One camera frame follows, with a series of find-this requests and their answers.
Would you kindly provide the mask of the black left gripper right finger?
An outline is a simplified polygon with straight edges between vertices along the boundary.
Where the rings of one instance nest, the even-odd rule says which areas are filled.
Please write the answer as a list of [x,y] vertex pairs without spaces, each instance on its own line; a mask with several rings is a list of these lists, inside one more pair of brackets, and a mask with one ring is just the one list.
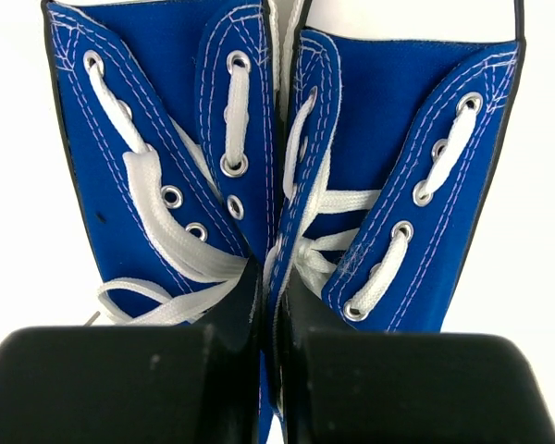
[[281,313],[289,443],[555,443],[529,362],[505,338],[359,331],[297,275]]

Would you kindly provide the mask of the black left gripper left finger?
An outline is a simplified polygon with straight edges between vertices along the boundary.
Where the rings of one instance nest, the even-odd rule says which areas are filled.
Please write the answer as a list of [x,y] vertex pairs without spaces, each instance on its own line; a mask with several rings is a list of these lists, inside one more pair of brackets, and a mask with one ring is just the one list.
[[254,443],[261,276],[188,327],[31,327],[0,344],[0,443]]

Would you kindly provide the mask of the blue canvas sneaker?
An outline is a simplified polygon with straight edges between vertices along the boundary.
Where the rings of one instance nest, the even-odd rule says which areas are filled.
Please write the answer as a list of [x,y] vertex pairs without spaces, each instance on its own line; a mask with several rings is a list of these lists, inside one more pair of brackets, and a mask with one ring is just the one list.
[[63,144],[100,312],[190,325],[275,240],[272,1],[45,1]]
[[437,333],[505,137],[525,52],[520,1],[297,1],[283,42],[284,206],[265,267],[273,408],[306,324]]

